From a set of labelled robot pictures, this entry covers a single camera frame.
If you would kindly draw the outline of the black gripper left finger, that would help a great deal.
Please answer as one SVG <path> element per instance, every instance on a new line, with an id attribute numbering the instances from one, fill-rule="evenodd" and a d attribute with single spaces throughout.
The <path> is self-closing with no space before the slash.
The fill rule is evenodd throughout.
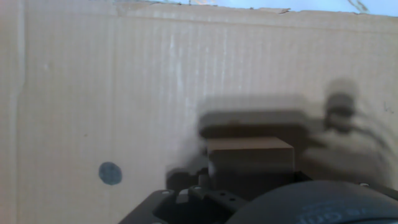
<path id="1" fill-rule="evenodd" d="M 221 171 L 202 174 L 187 193 L 151 193 L 119 224 L 226 223 L 248 203 L 247 175 Z"/>

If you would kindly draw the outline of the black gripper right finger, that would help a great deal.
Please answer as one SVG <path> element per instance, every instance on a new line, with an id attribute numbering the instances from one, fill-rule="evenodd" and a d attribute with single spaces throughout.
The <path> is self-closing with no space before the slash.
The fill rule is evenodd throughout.
<path id="1" fill-rule="evenodd" d="M 294 172 L 294 183 L 297 182 L 305 182 L 305 181 L 313 181 L 313 179 L 301 171 Z M 360 185 L 362 187 L 367 187 L 369 189 L 375 190 L 379 193 L 382 193 L 394 200 L 398 200 L 397 190 L 386 187 L 384 185 L 369 183 L 369 182 L 354 182 L 356 185 Z"/>

